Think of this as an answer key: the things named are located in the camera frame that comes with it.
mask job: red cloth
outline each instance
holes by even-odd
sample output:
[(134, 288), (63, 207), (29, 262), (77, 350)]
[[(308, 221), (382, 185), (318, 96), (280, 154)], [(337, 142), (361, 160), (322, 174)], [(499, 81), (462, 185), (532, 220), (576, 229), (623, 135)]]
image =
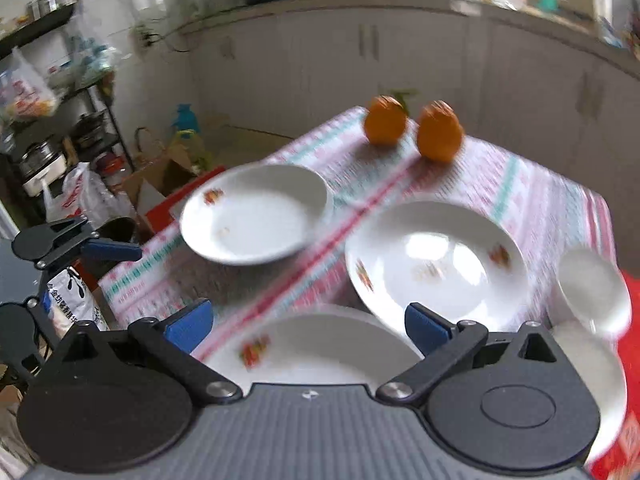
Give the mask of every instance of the red cloth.
[(630, 480), (640, 473), (640, 280), (622, 274), (633, 311), (631, 327), (618, 341), (618, 355), (626, 374), (626, 415), (613, 447), (591, 467), (598, 480)]

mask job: kitchen cabinet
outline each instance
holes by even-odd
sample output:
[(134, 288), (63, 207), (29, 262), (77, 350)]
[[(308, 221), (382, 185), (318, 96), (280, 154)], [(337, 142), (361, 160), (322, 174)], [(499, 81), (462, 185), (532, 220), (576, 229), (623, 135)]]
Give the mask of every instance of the kitchen cabinet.
[(276, 16), (231, 26), (232, 56), (242, 87), (234, 126), (284, 134), (291, 88)]
[(284, 14), (280, 35), (306, 128), (391, 90), (412, 89), (412, 116), (442, 99), (460, 109), (466, 17), (413, 9)]
[(291, 88), (275, 16), (204, 31), (194, 67), (206, 107), (233, 126), (284, 134)]
[(382, 9), (371, 25), (371, 56), (381, 91), (412, 89), (412, 117), (430, 101), (463, 114), (466, 16), (413, 9)]
[(491, 42), (476, 135), (566, 174), (596, 59), (505, 25), (494, 25)]
[(295, 136), (378, 94), (377, 67), (368, 52), (371, 9), (292, 12), (280, 16), (284, 63), (300, 126)]
[(618, 263), (640, 273), (640, 81), (600, 62), (590, 85), (591, 113), (568, 176), (604, 197)]
[(242, 121), (245, 102), (231, 29), (204, 30), (194, 40), (196, 47), (192, 48), (191, 60), (205, 113), (212, 110), (228, 115), (228, 122), (235, 124)]

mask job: striped tablecloth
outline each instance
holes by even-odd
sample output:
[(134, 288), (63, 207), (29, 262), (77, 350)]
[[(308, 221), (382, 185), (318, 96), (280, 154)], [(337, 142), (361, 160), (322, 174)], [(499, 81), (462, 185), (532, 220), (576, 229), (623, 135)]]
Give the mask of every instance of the striped tablecloth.
[(312, 246), (274, 264), (220, 266), (194, 254), (176, 222), (146, 244), (142, 260), (121, 264), (100, 281), (118, 322), (164, 319), (196, 298), (209, 298), (216, 322), (193, 352), (204, 360), (258, 317), (318, 303), (364, 309), (347, 275), (344, 242), (367, 214), (412, 196), (465, 205), (516, 240), (532, 293), (504, 330), (545, 319), (555, 268), (567, 247), (587, 245), (615, 260), (609, 211), (596, 193), (473, 137), (453, 164), (433, 164), (415, 148), (415, 124), (396, 148), (371, 146), (362, 131), (365, 113), (352, 108), (265, 160), (317, 171), (334, 192), (332, 220)]

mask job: white bowl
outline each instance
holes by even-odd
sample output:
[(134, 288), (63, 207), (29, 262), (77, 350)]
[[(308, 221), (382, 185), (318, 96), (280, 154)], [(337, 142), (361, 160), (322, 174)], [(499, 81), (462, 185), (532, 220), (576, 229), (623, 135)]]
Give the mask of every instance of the white bowl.
[(548, 315), (552, 325), (574, 320), (617, 340), (631, 325), (631, 298), (616, 266), (588, 248), (573, 248), (560, 259)]
[[(254, 366), (241, 356), (265, 341)], [(367, 384), (372, 393), (422, 359), (409, 340), (384, 328), (371, 314), (327, 305), (258, 322), (235, 335), (205, 364), (247, 394), (253, 383)]]
[(272, 262), (307, 245), (333, 210), (317, 173), (286, 164), (247, 164), (193, 192), (180, 232), (197, 254), (221, 264)]
[[(492, 254), (503, 248), (508, 265)], [(472, 319), (504, 330), (529, 296), (513, 239), (462, 206), (405, 202), (367, 218), (345, 248), (351, 282), (367, 308), (404, 335), (404, 310), (417, 301), (452, 323)]]
[(587, 458), (587, 462), (593, 462), (611, 448), (625, 420), (625, 370), (609, 345), (578, 322), (555, 326), (551, 334), (600, 410), (600, 429)]

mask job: orange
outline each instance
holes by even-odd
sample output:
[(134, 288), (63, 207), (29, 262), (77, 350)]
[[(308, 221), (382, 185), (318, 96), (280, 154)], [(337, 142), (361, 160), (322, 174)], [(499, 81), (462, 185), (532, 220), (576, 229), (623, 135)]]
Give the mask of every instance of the orange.
[(369, 105), (362, 127), (371, 144), (393, 146), (402, 137), (406, 120), (406, 112), (397, 100), (379, 95)]
[(464, 137), (458, 118), (444, 101), (434, 101), (423, 108), (415, 138), (422, 156), (448, 164), (455, 158)]

